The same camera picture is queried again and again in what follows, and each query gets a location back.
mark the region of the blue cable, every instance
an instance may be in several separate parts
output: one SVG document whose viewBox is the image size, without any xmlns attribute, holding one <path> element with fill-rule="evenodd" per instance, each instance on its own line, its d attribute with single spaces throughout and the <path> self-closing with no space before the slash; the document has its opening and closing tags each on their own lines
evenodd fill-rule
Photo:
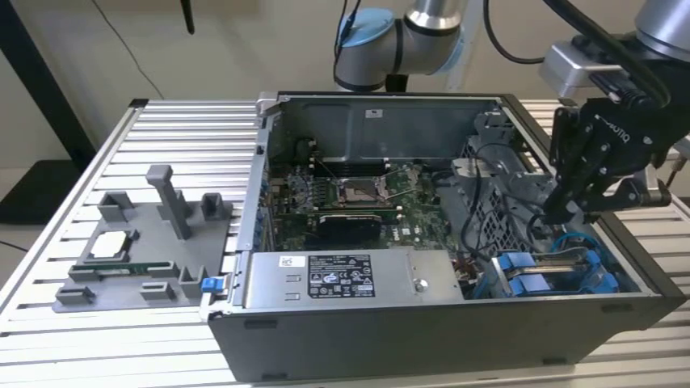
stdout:
<svg viewBox="0 0 690 388">
<path fill-rule="evenodd" d="M 597 248 L 599 252 L 601 255 L 604 255 L 604 251 L 601 249 L 601 244 L 599 244 L 599 241 L 596 241 L 593 239 L 592 236 L 589 236 L 588 234 L 584 234 L 584 233 L 580 233 L 580 232 L 571 232 L 571 233 L 565 233 L 563 234 L 559 238 L 556 238 L 556 241 L 552 242 L 552 245 L 551 245 L 551 252 L 555 252 L 557 250 L 557 248 L 560 247 L 560 243 L 567 239 L 567 238 L 571 238 L 571 237 L 577 237 L 577 238 L 583 238 L 585 241 L 588 241 L 592 246 L 595 248 Z"/>
<path fill-rule="evenodd" d="M 484 277 L 481 277 L 480 283 L 473 287 L 472 299 L 476 299 L 477 297 L 481 296 L 487 283 L 488 283 L 488 280 L 485 279 L 485 276 L 484 276 Z"/>
</svg>

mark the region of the power supply label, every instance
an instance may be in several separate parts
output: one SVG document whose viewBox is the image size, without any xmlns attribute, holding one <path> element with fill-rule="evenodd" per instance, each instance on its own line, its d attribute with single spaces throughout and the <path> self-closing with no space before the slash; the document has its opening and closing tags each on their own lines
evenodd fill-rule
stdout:
<svg viewBox="0 0 690 388">
<path fill-rule="evenodd" d="M 369 255 L 309 256 L 308 276 L 312 298 L 376 296 Z"/>
</svg>

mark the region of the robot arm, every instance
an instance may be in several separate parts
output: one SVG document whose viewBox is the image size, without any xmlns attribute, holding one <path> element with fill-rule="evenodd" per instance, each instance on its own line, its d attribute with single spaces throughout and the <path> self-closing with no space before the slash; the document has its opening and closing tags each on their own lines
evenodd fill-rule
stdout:
<svg viewBox="0 0 690 388">
<path fill-rule="evenodd" d="M 616 37 L 567 0 L 543 1 L 581 35 L 551 47 L 541 77 L 561 97 L 600 97 L 555 112 L 548 162 L 556 182 L 541 221 L 664 206 L 670 193 L 655 168 L 690 131 L 690 0 L 648 0 L 636 35 Z M 416 0 L 403 19 L 388 10 L 355 11 L 340 23 L 335 50 L 340 88 L 375 91 L 391 74 L 451 66 L 459 24 L 456 0 Z"/>
<path fill-rule="evenodd" d="M 567 1 L 544 3 L 583 36 L 551 47 L 541 77 L 561 97 L 593 91 L 605 97 L 555 112 L 548 162 L 556 187 L 541 220 L 563 223 L 577 210 L 664 206 L 670 193 L 655 168 L 690 131 L 690 1 L 648 1 L 636 35 L 616 39 Z"/>
<path fill-rule="evenodd" d="M 416 0 L 401 19 L 389 10 L 357 11 L 356 6 L 339 26 L 333 63 L 339 87 L 375 91 L 392 74 L 433 74 L 451 67 L 461 48 L 457 3 Z"/>
</svg>

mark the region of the metal bracket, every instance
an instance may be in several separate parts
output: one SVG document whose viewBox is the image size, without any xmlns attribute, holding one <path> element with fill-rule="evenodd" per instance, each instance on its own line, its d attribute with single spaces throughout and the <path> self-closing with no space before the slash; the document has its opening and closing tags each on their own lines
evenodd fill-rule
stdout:
<svg viewBox="0 0 690 388">
<path fill-rule="evenodd" d="M 509 174 L 505 185 L 509 192 L 517 192 L 519 197 L 537 204 L 548 198 L 548 194 L 555 186 L 552 178 L 547 174 L 516 172 Z"/>
<path fill-rule="evenodd" d="M 648 200 L 652 202 L 662 200 L 663 193 L 659 186 L 659 178 L 656 177 L 656 169 L 654 166 L 651 164 L 647 165 L 644 170 L 640 170 L 633 174 L 633 178 L 647 188 Z"/>
<path fill-rule="evenodd" d="M 276 91 L 262 91 L 256 99 L 256 115 L 266 117 L 277 111 L 277 106 L 282 101 L 277 98 Z"/>
<path fill-rule="evenodd" d="M 452 160 L 452 171 L 457 178 L 473 178 L 479 167 L 479 176 L 488 178 L 496 174 L 493 166 L 480 159 L 459 158 Z"/>
<path fill-rule="evenodd" d="M 473 118 L 473 128 L 479 134 L 472 142 L 473 148 L 477 150 L 487 143 L 507 143 L 512 136 L 515 127 L 513 123 L 501 110 L 480 113 Z"/>
</svg>

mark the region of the aluminum extrusion table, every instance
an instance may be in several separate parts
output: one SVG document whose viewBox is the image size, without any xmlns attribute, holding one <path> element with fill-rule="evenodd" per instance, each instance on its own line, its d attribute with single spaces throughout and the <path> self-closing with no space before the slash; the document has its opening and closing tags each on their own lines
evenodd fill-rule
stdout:
<svg viewBox="0 0 690 388">
<path fill-rule="evenodd" d="M 523 103 L 548 131 L 557 103 Z M 144 178 L 150 163 L 172 165 L 172 183 L 188 200 L 213 191 L 233 203 L 226 252 L 233 251 L 254 135 L 253 102 L 152 101 L 145 108 L 126 110 L 0 292 L 0 384 L 246 386 L 233 382 L 210 330 L 198 320 L 198 308 L 54 314 L 50 304 L 100 218 L 94 205 L 104 191 L 126 190 L 134 202 L 157 201 Z M 674 199 L 667 208 L 623 212 L 619 218 L 690 294 L 690 209 Z M 230 268 L 232 263 L 226 253 L 222 267 Z M 521 384 L 544 388 L 690 386 L 690 302 L 651 329 L 617 334 L 575 366 L 303 386 Z"/>
</svg>

